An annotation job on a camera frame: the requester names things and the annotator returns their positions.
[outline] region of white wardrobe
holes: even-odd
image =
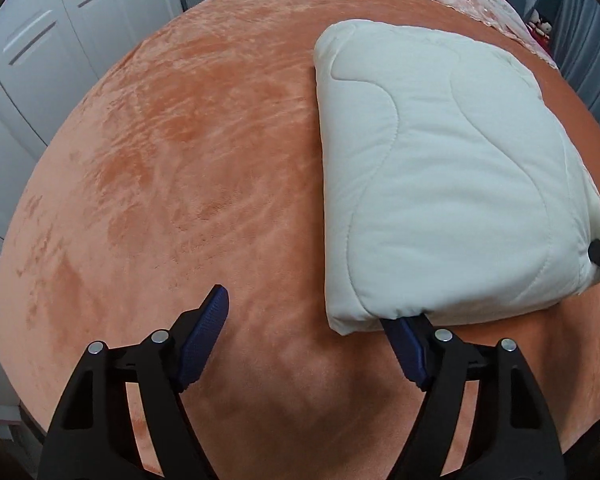
[[[6,0],[0,8],[0,247],[29,176],[87,91],[179,0]]]

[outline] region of orange blanket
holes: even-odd
[[[328,25],[349,18],[509,50],[535,73],[600,190],[600,128],[585,105],[558,71],[480,22],[429,0],[208,0],[89,92],[11,223],[0,258],[0,361],[43,426],[90,341],[138,343],[222,283],[227,324],[183,394],[219,477],[386,477],[422,394],[382,333],[341,337],[324,313],[312,50]],[[565,448],[600,417],[600,285],[458,333],[518,341]],[[449,468],[466,445],[474,386]],[[156,470],[132,397],[142,456]]]

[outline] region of metal pin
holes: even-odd
[[[151,341],[154,343],[164,343],[169,338],[169,332],[166,330],[156,330],[151,334]]]
[[[87,347],[87,350],[90,354],[99,354],[100,352],[102,352],[103,348],[104,344],[102,343],[102,341],[94,341]]]
[[[500,343],[500,345],[507,352],[513,352],[516,348],[518,348],[518,345],[516,344],[515,341],[513,341],[513,339],[503,339],[502,342]]]
[[[454,336],[449,330],[447,330],[446,328],[439,328],[436,330],[436,333],[434,334],[436,336],[436,339],[438,341],[442,341],[442,342],[447,342],[447,341],[451,341],[452,337]]]

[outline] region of plush fabric surface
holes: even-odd
[[[346,20],[314,51],[325,302],[347,335],[467,324],[600,282],[600,195],[533,73],[497,46]],[[489,76],[475,70],[480,66]]]
[[[422,394],[382,333],[339,336],[324,312],[312,51],[328,25],[349,18],[439,28],[510,51],[534,72],[600,191],[600,128],[584,104],[555,69],[482,23],[428,0],[207,0],[89,92],[11,223],[0,361],[42,426],[90,341],[138,343],[222,283],[227,324],[183,394],[218,476],[386,477]],[[458,334],[518,341],[564,447],[600,417],[600,284]],[[466,443],[474,385],[466,398],[450,466]],[[155,470],[140,414],[135,402],[139,445]]]

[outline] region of gray curtain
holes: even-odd
[[[562,0],[554,29],[555,62],[600,124],[600,5]]]

